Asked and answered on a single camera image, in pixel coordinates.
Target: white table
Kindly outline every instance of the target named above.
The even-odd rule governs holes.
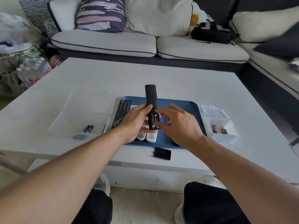
[[[0,151],[41,159],[59,156],[81,143],[56,138],[47,131],[71,90],[115,94],[114,119],[121,97],[145,96],[145,84],[156,84],[158,98],[190,100],[199,108],[221,107],[240,135],[231,143],[222,143],[225,147],[286,181],[299,183],[299,158],[231,72],[69,58],[0,112]],[[203,117],[203,121],[207,129],[207,119]],[[154,158],[151,147],[124,145],[108,165],[194,176],[212,174],[187,150],[171,151],[171,160],[166,161]]]

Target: pack of plastic bottles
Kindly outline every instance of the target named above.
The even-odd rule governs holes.
[[[26,58],[23,64],[17,68],[18,77],[28,88],[51,70],[50,64],[43,57]]]

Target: sofa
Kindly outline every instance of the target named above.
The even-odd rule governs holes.
[[[298,6],[295,9],[295,12],[297,12],[296,17],[286,15],[286,18],[282,20],[277,13],[273,12],[296,6]],[[279,29],[284,26],[290,27],[290,24],[299,22],[299,0],[240,0],[236,8],[236,12],[254,11],[271,11],[269,13],[271,14],[270,18],[274,20],[273,31],[275,33],[278,33]],[[249,30],[250,22],[245,18],[244,20],[246,22],[241,22],[241,24],[244,23],[247,27],[245,30]],[[270,30],[272,25],[267,23],[267,25],[261,25],[261,27],[261,32],[263,33],[266,29]],[[258,96],[270,105],[299,135],[299,72],[291,70],[287,60],[254,50],[254,48],[263,43],[252,42],[252,40],[238,42],[238,45],[249,54],[249,61],[240,71],[238,77],[254,97]],[[295,140],[291,145],[295,145],[298,142],[299,140]]]
[[[193,0],[215,22],[226,25],[231,0]],[[238,73],[248,53],[238,45],[204,43],[187,36],[102,33],[77,29],[81,0],[51,0],[48,9],[59,33],[51,38],[63,57],[153,64]]]

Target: container lid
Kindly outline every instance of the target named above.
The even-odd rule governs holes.
[[[72,90],[65,102],[64,110],[80,113],[110,115],[113,111],[115,95]]]
[[[202,108],[204,109],[204,113],[208,117],[218,117],[218,118],[229,119],[229,116],[225,113],[225,111],[223,109],[220,109],[220,108],[214,107],[214,106],[207,106],[207,105],[202,105]]]

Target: hand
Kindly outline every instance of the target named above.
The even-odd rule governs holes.
[[[165,108],[156,109],[155,112],[168,116],[167,123],[171,123],[171,126],[163,122],[156,122],[155,125],[178,145],[189,150],[204,137],[195,117],[178,106],[170,104]]]
[[[146,106],[146,104],[131,108],[128,114],[123,119],[122,123],[118,126],[123,128],[126,132],[125,144],[135,140],[139,132],[144,133],[156,133],[157,130],[150,130],[142,127],[148,125],[149,121],[144,120],[144,117],[151,111],[152,105]]]

